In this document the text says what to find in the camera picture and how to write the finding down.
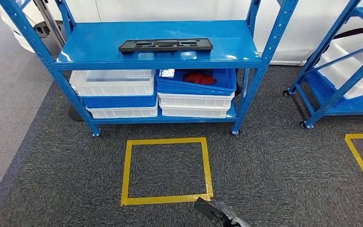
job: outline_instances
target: gray floor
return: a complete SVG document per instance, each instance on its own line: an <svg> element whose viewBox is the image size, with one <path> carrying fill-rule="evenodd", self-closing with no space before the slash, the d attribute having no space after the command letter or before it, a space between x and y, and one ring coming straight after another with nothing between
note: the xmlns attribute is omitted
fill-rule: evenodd
<svg viewBox="0 0 363 227"><path fill-rule="evenodd" d="M102 126L92 138L53 85L0 185L0 226L210 226L192 203L120 206L127 140L206 137L215 197L252 226L363 227L363 173L344 141L363 116L301 129L281 93L298 70L270 67L239 136L210 123ZM200 163L197 144L136 146L129 196L202 193Z"/></svg>
<svg viewBox="0 0 363 227"><path fill-rule="evenodd" d="M0 18L0 181L51 83L38 58Z"/></svg>

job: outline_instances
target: blue plastic bin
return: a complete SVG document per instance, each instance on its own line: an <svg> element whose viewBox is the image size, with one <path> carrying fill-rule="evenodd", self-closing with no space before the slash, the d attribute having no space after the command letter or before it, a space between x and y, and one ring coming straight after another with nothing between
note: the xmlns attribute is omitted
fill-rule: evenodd
<svg viewBox="0 0 363 227"><path fill-rule="evenodd" d="M156 92L151 96L79 96L89 109L152 107L156 105Z"/></svg>
<svg viewBox="0 0 363 227"><path fill-rule="evenodd" d="M318 72L313 72L309 74L306 77L306 80L310 84L310 87L315 87L320 93L323 94L323 100L319 100L321 103L326 102L336 92L335 86L326 77L320 75ZM346 99L342 97L333 106L337 108L343 106L351 106L359 103L363 103L363 96L351 99Z"/></svg>
<svg viewBox="0 0 363 227"><path fill-rule="evenodd" d="M216 82L211 85L194 84L183 81L186 70L175 70L173 78L163 78L155 74L157 91L166 94L190 94L229 96L236 90L235 69L213 69L212 77Z"/></svg>

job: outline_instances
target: blue shelf frame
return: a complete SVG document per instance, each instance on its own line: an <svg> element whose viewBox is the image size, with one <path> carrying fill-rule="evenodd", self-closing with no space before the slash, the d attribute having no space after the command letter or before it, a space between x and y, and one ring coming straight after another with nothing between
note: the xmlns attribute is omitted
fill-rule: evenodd
<svg viewBox="0 0 363 227"><path fill-rule="evenodd" d="M344 98L344 95L354 86L358 81L363 78L363 66L358 69L357 72L352 75L343 86L338 89L331 97L326 98L322 92L320 92L316 87L312 86L310 83L306 83L309 87L311 92L316 97L320 107L318 110L314 110L311 106L307 96L303 92L302 83L306 82L307 76L311 75L312 73L317 73L317 71L330 66L332 64L338 63L343 61L347 58L350 58L356 54L362 53L363 48L350 53L344 57L338 58L331 62L328 62L322 66L318 66L315 68L315 64L319 61L321 55L325 52L327 47L329 46L330 42L333 40L334 36L340 30L344 23L346 23L350 17L360 17L363 19L363 7L357 7L361 0L350 0L346 7L344 8L343 12L338 17L337 21L333 24L332 28L329 30L325 38L322 40L318 48L309 58L307 63L304 65L303 69L299 73L298 77L295 81L291 84L288 90L284 92L284 95L293 95L297 91L305 106L307 107L310 117L309 119L301 122L301 126L303 128L312 129L314 127L314 123L317 122L323 116L336 116L336 115L359 115L363 114L363 103L351 106L343 106L343 107L334 107L338 101Z"/></svg>
<svg viewBox="0 0 363 227"><path fill-rule="evenodd" d="M256 91L269 67L270 61L282 38L287 24L294 12L298 0L277 0L280 10L272 27L267 44L260 56L253 41L255 19L260 0L252 0L246 20L242 21L190 21L190 22L112 22L112 23L76 23L65 0L55 0L61 12L65 28L66 43L58 59L54 59L33 28L21 12L29 0L18 4L10 0L0 0L13 23L28 41L41 62L45 65L55 82L85 121L93 136L100 135L99 124L125 123L184 123L184 122L233 122L232 134L239 134L240 126L252 103ZM174 33L166 32L172 26ZM125 38L184 38L184 34L196 34L196 37L208 37L214 44L211 53L199 52L176 53L136 53L123 55L117 47ZM85 58L80 53L88 53ZM233 108L225 119L218 118L183 118L164 117L159 114L155 118L123 118L94 119L73 91L63 75L65 70L114 70L114 69L205 69L205 68L242 68L244 69L242 97L240 108ZM248 83L249 69L254 69L254 76Z"/></svg>

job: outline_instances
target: shelf upright post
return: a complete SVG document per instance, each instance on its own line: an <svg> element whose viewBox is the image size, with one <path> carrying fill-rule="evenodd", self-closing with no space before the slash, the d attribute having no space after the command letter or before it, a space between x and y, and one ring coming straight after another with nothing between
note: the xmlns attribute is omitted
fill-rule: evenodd
<svg viewBox="0 0 363 227"><path fill-rule="evenodd" d="M65 28L65 36L68 38L76 26L76 21L73 18L73 15L70 12L70 9L65 0L55 0L56 5L59 8L59 11L62 14L63 27Z"/></svg>
<svg viewBox="0 0 363 227"><path fill-rule="evenodd" d="M47 68L48 72L51 74L55 82L62 89L62 92L65 93L71 104L80 113L80 116L86 122L90 130L93 132L93 136L99 136L100 129L91 122L92 117L90 116L89 112L84 108L83 104L81 103L80 99L77 97L76 93L71 88L64 74L53 67L53 63L55 62L55 60L52 58L51 54L46 49L41 39L35 33L34 29L29 24L28 20L26 19L21 9L12 0L0 0L0 5L9 15L9 17L12 19L13 23L19 29L23 37L28 41L30 46L33 48L35 54L39 57L39 59Z"/></svg>
<svg viewBox="0 0 363 227"><path fill-rule="evenodd" d="M260 4L261 0L252 0L246 18L248 28L253 38L254 38L255 19L257 18L257 13Z"/></svg>
<svg viewBox="0 0 363 227"><path fill-rule="evenodd" d="M352 12L357 7L358 3L360 3L360 1L361 0L350 0L349 1L349 3L346 5L343 12L337 18L336 22L333 24L332 28L326 34L325 38L322 40L322 42L320 43L318 48L314 51L314 53L308 59L307 63L303 66L298 77L288 88L287 91L289 92L289 94L291 94L291 95L294 94L294 92L296 90L295 85L302 83L305 76L307 75L307 71L311 70L312 67L318 62L321 55L326 50L326 48L329 46L330 42L333 40L336 33L338 33L338 31L341 29L341 27L349 20Z"/></svg>
<svg viewBox="0 0 363 227"><path fill-rule="evenodd" d="M279 45L279 42L282 38L283 33L286 30L286 26L288 22L290 21L290 18L294 12L294 9L297 5L298 0L284 0L280 4L280 10L277 15L277 18L275 20L275 23L273 25L273 28L271 30L271 33L269 35L267 44L265 45L265 49L262 53L261 60L262 60L262 66L260 68L255 69L254 76L251 80L251 83L248 86L248 90L246 95L242 95L242 102L239 108L239 111L237 113L237 120L234 123L232 127L232 134L238 135L239 129L244 121L244 117L248 112L248 109L250 108L250 105L252 103L252 100L254 99L255 93L258 90L258 87L269 67L270 61L275 54L276 47ZM248 77L248 73L244 73L244 78Z"/></svg>
<svg viewBox="0 0 363 227"><path fill-rule="evenodd" d="M304 125L306 128L311 129L313 128L313 125L315 122L317 122L326 111L333 106L337 101L339 101L356 83L358 83L363 78L363 65L357 70L357 72L354 73L352 77L346 81L342 85L342 87L337 90L332 97L324 104L322 105L314 114L311 114L311 117L304 121Z"/></svg>

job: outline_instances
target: bottom shelf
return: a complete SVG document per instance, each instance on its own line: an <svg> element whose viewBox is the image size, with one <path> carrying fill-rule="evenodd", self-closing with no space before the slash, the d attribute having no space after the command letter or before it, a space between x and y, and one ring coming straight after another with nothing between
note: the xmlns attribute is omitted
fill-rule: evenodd
<svg viewBox="0 0 363 227"><path fill-rule="evenodd" d="M94 124L154 124L154 123L206 123L206 122L235 122L236 107L234 100L226 118L199 118L199 117L166 117L162 116L162 109L158 107L157 117L143 118L102 118L93 119Z"/></svg>
<svg viewBox="0 0 363 227"><path fill-rule="evenodd" d="M325 95L324 92L320 91L320 89L314 86L312 83L306 83L306 84L310 88L311 92L314 94L320 106L324 105L327 102L327 100L330 98L330 96ZM363 115L363 102L353 103L351 105L346 105L346 106L333 106L329 108L324 115L325 116Z"/></svg>

